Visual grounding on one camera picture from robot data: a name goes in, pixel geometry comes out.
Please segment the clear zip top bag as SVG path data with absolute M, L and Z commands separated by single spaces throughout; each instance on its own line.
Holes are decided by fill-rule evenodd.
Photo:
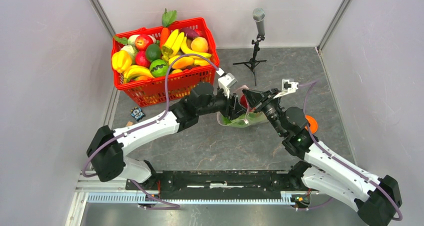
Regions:
M 228 119 L 224 117 L 220 112 L 216 115 L 216 120 L 219 125 L 224 127 L 233 127 L 233 128 L 247 128 L 249 126 L 254 126 L 262 123 L 267 123 L 268 120 L 262 112 L 252 112 L 250 106 L 247 103 L 246 97 L 243 94 L 243 90 L 248 90 L 247 85 L 242 85 L 234 91 L 237 95 L 237 102 L 241 105 L 243 111 L 240 116 L 236 119 Z

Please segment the toy napa cabbage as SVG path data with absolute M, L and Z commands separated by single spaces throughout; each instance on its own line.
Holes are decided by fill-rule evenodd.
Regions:
M 262 113 L 249 112 L 248 114 L 243 114 L 240 117 L 230 120 L 224 117 L 220 112 L 217 113 L 217 122 L 221 126 L 233 127 L 233 128 L 247 128 L 249 126 L 254 126 L 257 124 L 267 123 L 267 117 Z

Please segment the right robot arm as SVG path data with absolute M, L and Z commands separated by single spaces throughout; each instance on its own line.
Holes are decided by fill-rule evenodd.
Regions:
M 314 136 L 303 109 L 280 107 L 279 90 L 244 89 L 247 105 L 256 113 L 264 113 L 280 137 L 285 149 L 301 161 L 300 171 L 289 175 L 295 190 L 304 187 L 346 204 L 369 226 L 387 226 L 401 221 L 402 198 L 398 182 L 391 176 L 379 177 L 331 150 Z

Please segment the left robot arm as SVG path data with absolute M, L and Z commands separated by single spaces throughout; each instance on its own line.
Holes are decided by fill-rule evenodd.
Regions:
M 214 93 L 214 87 L 207 82 L 199 83 L 189 95 L 168 106 L 161 114 L 132 126 L 110 129 L 100 127 L 95 133 L 86 154 L 94 173 L 86 178 L 98 177 L 108 182 L 117 177 L 135 180 L 145 190 L 153 189 L 157 176 L 147 161 L 128 157 L 138 147 L 158 138 L 179 133 L 198 123 L 202 115 L 220 113 L 234 120 L 247 112 L 236 93 L 226 96 L 224 89 Z

